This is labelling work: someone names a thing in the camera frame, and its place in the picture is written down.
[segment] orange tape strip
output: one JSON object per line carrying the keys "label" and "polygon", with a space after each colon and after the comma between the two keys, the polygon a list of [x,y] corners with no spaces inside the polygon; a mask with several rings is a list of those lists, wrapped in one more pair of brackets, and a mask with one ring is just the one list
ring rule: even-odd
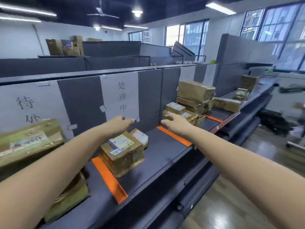
{"label": "orange tape strip", "polygon": [[124,191],[124,189],[118,183],[111,171],[107,168],[105,163],[99,157],[93,158],[92,162],[101,174],[102,178],[104,179],[106,185],[108,186],[110,192],[116,199],[117,203],[121,204],[125,199],[128,198],[127,193]]}
{"label": "orange tape strip", "polygon": [[185,146],[191,146],[192,143],[183,139],[182,137],[177,136],[176,134],[172,133],[171,131],[163,128],[162,126],[158,126],[158,129],[160,129],[162,132],[165,132],[166,134],[170,135],[172,138],[176,139],[177,141],[181,142],[182,144],[184,144]]}
{"label": "orange tape strip", "polygon": [[209,119],[211,119],[211,120],[215,120],[215,121],[218,121],[219,123],[221,123],[221,122],[222,122],[222,120],[220,120],[220,119],[217,119],[217,118],[215,118],[215,117],[212,117],[212,116],[208,116],[208,115],[206,115],[206,118],[209,118]]}

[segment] ceiling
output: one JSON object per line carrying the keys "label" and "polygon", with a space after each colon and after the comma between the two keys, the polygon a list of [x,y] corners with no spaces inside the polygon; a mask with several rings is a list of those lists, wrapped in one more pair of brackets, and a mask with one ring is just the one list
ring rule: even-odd
{"label": "ceiling", "polygon": [[[0,0],[2,3],[38,8],[51,11],[57,17],[34,16],[44,21],[60,22],[81,26],[105,25],[123,28],[124,24],[141,25],[169,17],[199,11],[205,8],[211,0],[101,0],[104,14],[120,17],[87,16],[98,13],[99,0]],[[240,0],[216,0],[221,3],[231,3]],[[136,18],[131,12],[132,7],[138,4],[143,9],[140,18]],[[24,15],[21,12],[0,10],[3,13]]]}

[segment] person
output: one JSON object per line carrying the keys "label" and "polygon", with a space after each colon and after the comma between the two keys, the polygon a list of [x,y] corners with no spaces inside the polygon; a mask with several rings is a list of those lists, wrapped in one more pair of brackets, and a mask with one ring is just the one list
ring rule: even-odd
{"label": "person", "polygon": [[[231,144],[173,113],[162,120],[189,140],[278,228],[304,228],[305,179]],[[132,119],[117,116],[78,135],[0,183],[0,228],[34,228],[56,197],[104,142],[123,133]]]}

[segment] floor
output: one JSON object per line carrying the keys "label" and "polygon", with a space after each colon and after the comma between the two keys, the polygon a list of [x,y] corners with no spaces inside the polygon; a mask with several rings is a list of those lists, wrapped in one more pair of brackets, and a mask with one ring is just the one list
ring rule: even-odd
{"label": "floor", "polygon": [[[287,149],[286,141],[258,127],[243,147],[272,159],[305,177],[305,155]],[[219,176],[180,229],[275,229],[230,181]]]}

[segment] hand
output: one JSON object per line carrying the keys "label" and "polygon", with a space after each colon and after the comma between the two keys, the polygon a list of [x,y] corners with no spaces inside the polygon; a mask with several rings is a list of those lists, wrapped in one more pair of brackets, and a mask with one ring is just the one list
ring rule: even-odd
{"label": "hand", "polygon": [[106,138],[109,140],[124,133],[127,128],[133,123],[133,119],[125,120],[124,116],[119,115],[111,119],[110,121],[107,121],[106,123],[102,124],[101,127],[103,127],[103,131],[106,135]]}
{"label": "hand", "polygon": [[194,127],[184,117],[175,113],[169,112],[165,115],[165,117],[170,118],[172,120],[161,120],[161,123],[166,125],[170,131],[183,138],[187,138],[189,132]]}

